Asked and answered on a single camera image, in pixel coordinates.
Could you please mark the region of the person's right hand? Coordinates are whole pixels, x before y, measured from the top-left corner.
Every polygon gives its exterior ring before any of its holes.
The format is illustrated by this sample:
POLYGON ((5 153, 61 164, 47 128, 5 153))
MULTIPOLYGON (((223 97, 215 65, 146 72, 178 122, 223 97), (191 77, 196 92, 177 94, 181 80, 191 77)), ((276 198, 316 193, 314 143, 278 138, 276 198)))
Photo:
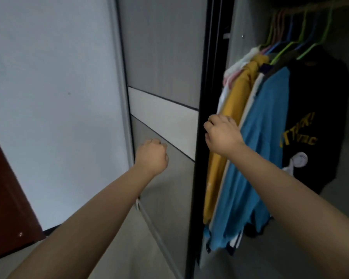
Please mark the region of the person's right hand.
POLYGON ((233 160, 245 145, 241 132, 237 126, 237 134, 224 136, 208 136, 205 134, 206 144, 211 152, 233 160))

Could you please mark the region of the dark red wooden door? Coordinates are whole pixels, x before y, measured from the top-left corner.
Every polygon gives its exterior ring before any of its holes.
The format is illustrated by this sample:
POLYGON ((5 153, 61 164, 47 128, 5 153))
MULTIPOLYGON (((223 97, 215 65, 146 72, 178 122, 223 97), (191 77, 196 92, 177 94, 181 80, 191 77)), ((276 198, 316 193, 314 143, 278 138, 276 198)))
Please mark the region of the dark red wooden door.
POLYGON ((0 147, 0 258, 45 238, 0 147))

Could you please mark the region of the wooden clothes rod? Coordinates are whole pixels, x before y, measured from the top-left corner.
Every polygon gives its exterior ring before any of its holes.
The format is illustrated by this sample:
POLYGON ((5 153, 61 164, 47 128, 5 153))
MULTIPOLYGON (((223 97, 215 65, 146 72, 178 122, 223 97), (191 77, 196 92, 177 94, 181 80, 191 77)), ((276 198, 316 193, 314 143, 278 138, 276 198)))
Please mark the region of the wooden clothes rod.
POLYGON ((304 12, 316 12, 323 9, 339 9, 349 7, 349 0, 326 0, 318 3, 309 3, 297 7, 284 8, 286 14, 299 14, 304 12))

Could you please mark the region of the blue clothes hanger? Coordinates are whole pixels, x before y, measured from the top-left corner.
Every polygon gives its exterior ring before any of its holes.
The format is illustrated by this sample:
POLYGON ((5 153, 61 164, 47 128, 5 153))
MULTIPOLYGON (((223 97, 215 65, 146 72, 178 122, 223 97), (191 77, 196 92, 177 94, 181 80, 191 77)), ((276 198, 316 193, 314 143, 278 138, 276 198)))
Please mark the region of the blue clothes hanger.
POLYGON ((301 44, 299 44, 295 48, 295 51, 300 50, 303 46, 306 46, 307 44, 309 44, 314 39, 314 35, 315 35, 315 32, 316 32, 316 28, 317 28, 320 16, 321 16, 321 12, 316 12, 315 13, 314 18, 313 18, 312 28, 311 28, 309 36, 307 37, 307 39, 304 42, 302 42, 301 44))
POLYGON ((272 45, 272 47, 267 50, 265 55, 269 55, 270 53, 272 53, 274 51, 274 49, 276 49, 278 46, 290 42, 291 36, 292 36, 293 24, 294 24, 293 19, 294 19, 294 15, 291 14, 290 15, 290 19, 289 19, 289 28, 288 28, 287 34, 285 36, 285 39, 284 40, 280 40, 276 44, 272 45))

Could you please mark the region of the pink clothes hanger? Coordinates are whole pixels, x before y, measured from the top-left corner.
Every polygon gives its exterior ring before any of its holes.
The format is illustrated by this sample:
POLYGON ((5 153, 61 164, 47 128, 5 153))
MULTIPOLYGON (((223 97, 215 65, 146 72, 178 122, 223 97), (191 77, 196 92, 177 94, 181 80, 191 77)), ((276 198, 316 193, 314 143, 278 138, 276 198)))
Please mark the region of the pink clothes hanger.
POLYGON ((272 45, 276 44, 282 39, 284 27, 285 27, 285 24, 284 24, 285 11, 286 11, 285 8, 275 11, 277 13, 276 23, 275 23, 275 35, 273 37, 271 45, 268 48, 266 48, 263 51, 263 53, 260 52, 261 54, 265 54, 267 50, 272 47, 272 45))

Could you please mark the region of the person's right forearm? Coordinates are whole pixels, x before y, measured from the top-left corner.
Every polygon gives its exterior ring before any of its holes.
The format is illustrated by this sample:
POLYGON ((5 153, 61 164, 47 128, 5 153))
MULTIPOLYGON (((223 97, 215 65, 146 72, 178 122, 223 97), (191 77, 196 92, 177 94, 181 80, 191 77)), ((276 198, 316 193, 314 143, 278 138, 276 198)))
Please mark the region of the person's right forearm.
POLYGON ((332 279, 349 279, 349 217, 240 141, 225 151, 273 217, 332 279))

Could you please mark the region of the green clothes hanger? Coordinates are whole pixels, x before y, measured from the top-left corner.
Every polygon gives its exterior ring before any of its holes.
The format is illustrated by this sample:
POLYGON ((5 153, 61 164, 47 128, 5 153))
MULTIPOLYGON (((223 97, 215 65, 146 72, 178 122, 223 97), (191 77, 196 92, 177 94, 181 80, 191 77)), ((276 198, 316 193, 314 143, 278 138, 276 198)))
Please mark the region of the green clothes hanger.
POLYGON ((329 33, 329 29, 330 29, 330 25, 331 25, 331 22, 332 22, 332 13, 333 13, 333 8, 334 8, 334 5, 335 5, 335 1, 336 0, 333 0, 330 7, 329 7, 329 11, 328 11, 328 14, 327 14, 327 21, 326 21, 326 26, 325 26, 325 29, 323 31, 323 34, 321 36, 321 39, 319 42, 316 42, 316 43, 313 43, 307 50, 305 50, 302 54, 300 54, 296 59, 297 60, 301 60, 304 56, 306 56, 314 47, 316 46, 319 46, 319 45, 322 45, 325 41, 326 41, 326 38, 328 36, 328 33, 329 33))
POLYGON ((270 62, 271 65, 274 65, 277 63, 277 61, 279 60, 279 58, 283 55, 283 53, 285 53, 291 46, 293 46, 294 44, 299 44, 303 41, 304 38, 304 32, 305 32, 305 28, 306 28, 306 17, 307 17, 307 7, 305 7, 304 12, 303 12, 303 20, 302 20, 302 24, 301 24, 301 30, 300 30, 300 35, 297 41, 292 41, 289 42, 287 44, 287 46, 285 46, 274 58, 273 60, 270 62))
POLYGON ((277 13, 275 12, 271 18, 270 29, 269 29, 267 40, 265 41, 264 44, 259 46, 260 52, 262 52, 262 53, 266 48, 268 48, 271 45, 273 37, 275 35, 276 14, 277 13))

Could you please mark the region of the person's left forearm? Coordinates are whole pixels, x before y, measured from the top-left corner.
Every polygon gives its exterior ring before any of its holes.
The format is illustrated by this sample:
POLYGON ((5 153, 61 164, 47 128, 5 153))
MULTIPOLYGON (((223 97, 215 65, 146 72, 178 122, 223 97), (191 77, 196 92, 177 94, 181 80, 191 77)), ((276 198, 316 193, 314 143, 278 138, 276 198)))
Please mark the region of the person's left forearm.
POLYGON ((7 279, 88 279, 154 174, 135 164, 42 241, 7 279))

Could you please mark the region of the yellow shirt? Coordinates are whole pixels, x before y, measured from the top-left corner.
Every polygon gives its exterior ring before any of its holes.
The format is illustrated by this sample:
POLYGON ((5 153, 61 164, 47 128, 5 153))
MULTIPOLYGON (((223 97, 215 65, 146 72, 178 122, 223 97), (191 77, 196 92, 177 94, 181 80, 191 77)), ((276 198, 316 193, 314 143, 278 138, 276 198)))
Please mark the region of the yellow shirt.
MULTIPOLYGON (((240 123, 244 108, 258 77, 258 70, 268 61, 269 57, 267 55, 258 53, 242 68, 241 74, 234 81, 233 87, 221 108, 220 113, 222 115, 233 118, 237 124, 240 123)), ((208 225, 212 220, 226 163, 227 159, 225 157, 210 152, 203 211, 203 223, 205 225, 208 225)))

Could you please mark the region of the person's left hand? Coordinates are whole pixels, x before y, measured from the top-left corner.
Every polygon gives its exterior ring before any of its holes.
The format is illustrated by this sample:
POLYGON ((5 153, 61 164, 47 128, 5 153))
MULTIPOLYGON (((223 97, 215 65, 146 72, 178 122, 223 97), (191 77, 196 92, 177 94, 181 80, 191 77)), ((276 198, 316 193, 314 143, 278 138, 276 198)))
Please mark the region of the person's left hand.
POLYGON ((168 167, 167 147, 157 138, 145 141, 136 151, 135 166, 151 178, 156 177, 168 167))

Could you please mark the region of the pink garment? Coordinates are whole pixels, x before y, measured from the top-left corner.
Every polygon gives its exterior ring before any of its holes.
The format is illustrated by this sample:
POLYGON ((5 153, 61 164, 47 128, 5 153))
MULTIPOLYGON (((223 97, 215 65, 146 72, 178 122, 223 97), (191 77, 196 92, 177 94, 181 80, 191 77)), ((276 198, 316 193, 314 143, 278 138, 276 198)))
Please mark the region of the pink garment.
POLYGON ((229 75, 228 77, 225 77, 223 80, 223 86, 232 89, 234 81, 238 78, 242 71, 243 70, 238 70, 229 75))

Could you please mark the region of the dark brown garment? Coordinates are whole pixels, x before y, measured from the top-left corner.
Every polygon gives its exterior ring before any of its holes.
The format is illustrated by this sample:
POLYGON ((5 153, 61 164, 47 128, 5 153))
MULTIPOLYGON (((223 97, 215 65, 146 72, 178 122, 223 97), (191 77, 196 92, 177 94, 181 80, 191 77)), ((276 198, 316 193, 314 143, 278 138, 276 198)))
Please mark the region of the dark brown garment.
POLYGON ((263 64, 259 69, 259 72, 263 74, 262 81, 266 81, 269 77, 286 66, 291 60, 296 59, 298 56, 299 52, 297 50, 292 50, 283 54, 275 64, 263 64))

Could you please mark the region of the blue shirt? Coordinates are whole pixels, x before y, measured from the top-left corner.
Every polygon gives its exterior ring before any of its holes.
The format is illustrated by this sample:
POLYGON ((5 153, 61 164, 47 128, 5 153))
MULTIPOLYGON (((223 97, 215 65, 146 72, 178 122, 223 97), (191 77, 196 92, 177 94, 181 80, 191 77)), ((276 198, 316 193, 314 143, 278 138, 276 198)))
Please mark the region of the blue shirt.
MULTIPOLYGON (((283 67, 262 83, 241 128, 245 144, 279 168, 289 108, 289 77, 289 68, 283 67)), ((208 253, 226 248, 246 224, 260 232, 270 219, 266 205, 235 165, 230 163, 224 175, 212 226, 204 233, 209 234, 208 253)))

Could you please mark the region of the black t-shirt with yellow print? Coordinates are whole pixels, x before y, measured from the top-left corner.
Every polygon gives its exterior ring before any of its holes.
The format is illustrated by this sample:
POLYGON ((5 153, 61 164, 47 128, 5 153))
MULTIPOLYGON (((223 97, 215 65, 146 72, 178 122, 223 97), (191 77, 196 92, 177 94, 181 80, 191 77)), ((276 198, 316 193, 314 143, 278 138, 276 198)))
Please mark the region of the black t-shirt with yellow print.
POLYGON ((349 70, 322 46, 287 64, 289 108, 283 170, 317 194, 335 179, 344 140, 349 70))

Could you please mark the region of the grey wardrobe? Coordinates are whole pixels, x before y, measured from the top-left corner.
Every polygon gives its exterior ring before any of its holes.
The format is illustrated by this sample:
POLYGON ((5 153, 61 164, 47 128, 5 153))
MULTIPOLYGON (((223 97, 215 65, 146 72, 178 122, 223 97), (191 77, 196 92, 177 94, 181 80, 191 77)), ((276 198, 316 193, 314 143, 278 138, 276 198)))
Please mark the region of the grey wardrobe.
MULTIPOLYGON (((277 7, 273 0, 236 0, 228 65, 265 40, 273 7, 277 7)), ((349 6, 334 9, 325 49, 349 68, 349 6)), ((337 178, 324 188, 321 196, 349 216, 349 101, 337 178)), ((254 239, 243 236, 234 256, 224 250, 207 254, 203 247, 194 279, 326 279, 326 276, 273 220, 262 236, 254 239)))

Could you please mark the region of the grey sliding wardrobe door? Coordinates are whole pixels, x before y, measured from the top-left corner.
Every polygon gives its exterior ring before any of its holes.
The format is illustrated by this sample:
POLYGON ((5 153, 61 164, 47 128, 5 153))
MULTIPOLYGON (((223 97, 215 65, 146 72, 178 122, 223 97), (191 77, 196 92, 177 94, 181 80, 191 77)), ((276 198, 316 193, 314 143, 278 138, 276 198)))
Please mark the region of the grey sliding wardrobe door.
POLYGON ((132 144, 168 144, 168 168, 138 207, 176 279, 193 279, 209 149, 235 0, 116 0, 132 144))

